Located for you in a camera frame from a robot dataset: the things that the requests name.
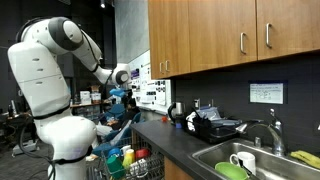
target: backsplash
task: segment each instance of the backsplash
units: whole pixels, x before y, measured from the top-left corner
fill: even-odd
[[[277,60],[261,61],[236,67],[223,68],[176,77],[176,101],[186,103],[191,112],[193,100],[200,98],[201,105],[211,100],[223,117],[263,119],[271,122],[270,108],[283,121],[285,142],[289,150],[302,149],[320,152],[320,55],[302,54]],[[249,81],[288,81],[286,104],[249,103]],[[252,128],[249,138],[260,136],[266,144],[272,138],[264,128]]]

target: ceiling light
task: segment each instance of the ceiling light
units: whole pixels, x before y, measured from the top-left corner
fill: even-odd
[[[100,6],[101,6],[102,8],[105,8],[105,7],[106,7],[106,4],[105,4],[104,0],[101,0]]]

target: cleaning supplies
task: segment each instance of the cleaning supplies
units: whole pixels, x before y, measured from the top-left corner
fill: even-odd
[[[305,151],[291,152],[290,156],[300,159],[312,167],[320,169],[320,158]]]

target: cabinet handle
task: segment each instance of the cabinet handle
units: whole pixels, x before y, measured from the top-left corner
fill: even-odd
[[[241,53],[243,54],[247,54],[245,51],[244,51],[244,47],[243,47],[243,37],[246,36],[246,33],[241,33],[240,34],[240,51]]]
[[[160,72],[163,74],[163,72],[162,72],[162,64],[163,64],[163,62],[160,63]]]
[[[167,72],[169,72],[168,64],[169,64],[169,61],[166,60],[166,71],[167,71]]]
[[[266,45],[268,48],[272,48],[270,41],[269,41],[269,29],[270,27],[272,27],[272,25],[270,23],[267,23],[266,25]]]

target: black countertop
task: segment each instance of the black countertop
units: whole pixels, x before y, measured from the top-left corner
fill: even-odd
[[[183,129],[176,129],[170,122],[160,120],[132,124],[131,129],[194,179],[222,179],[191,157],[193,153],[212,144],[191,136]]]

